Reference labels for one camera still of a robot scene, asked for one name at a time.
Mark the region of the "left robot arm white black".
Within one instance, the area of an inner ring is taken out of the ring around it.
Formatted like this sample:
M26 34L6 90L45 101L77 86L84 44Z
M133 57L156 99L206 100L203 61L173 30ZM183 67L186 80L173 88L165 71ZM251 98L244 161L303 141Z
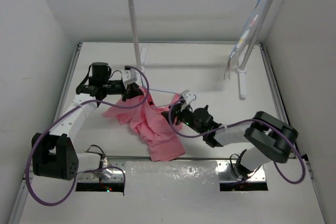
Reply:
M103 154L77 153L74 140L87 117L106 103L108 95L120 95L123 102L143 95L136 83L139 69L125 66L120 73L119 80L111 80L112 69L107 63L94 62L89 66L69 108L50 129L32 139L31 161L36 176L72 180L79 173L103 167Z

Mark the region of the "pink t shirt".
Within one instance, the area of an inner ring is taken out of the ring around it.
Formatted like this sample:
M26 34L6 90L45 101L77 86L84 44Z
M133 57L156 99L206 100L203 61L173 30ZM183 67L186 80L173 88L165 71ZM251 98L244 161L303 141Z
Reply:
M186 152L178 135L161 114L169 107L156 107L151 95L141 105L133 109L108 108L102 116L116 118L121 125L127 124L143 143L148 146L151 161L172 161Z

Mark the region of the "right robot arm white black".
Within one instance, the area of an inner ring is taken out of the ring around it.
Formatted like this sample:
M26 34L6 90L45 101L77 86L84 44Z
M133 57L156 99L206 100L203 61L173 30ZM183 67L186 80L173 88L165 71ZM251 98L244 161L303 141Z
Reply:
M230 125L215 122L206 106L191 110L177 103L162 112L162 116L174 132L183 123L196 132L195 137L201 137L212 148L249 142L252 148L243 150L230 165L233 176L241 180L246 180L264 164L283 164L290 153L299 154L295 147L297 130L264 111L258 111L252 119Z

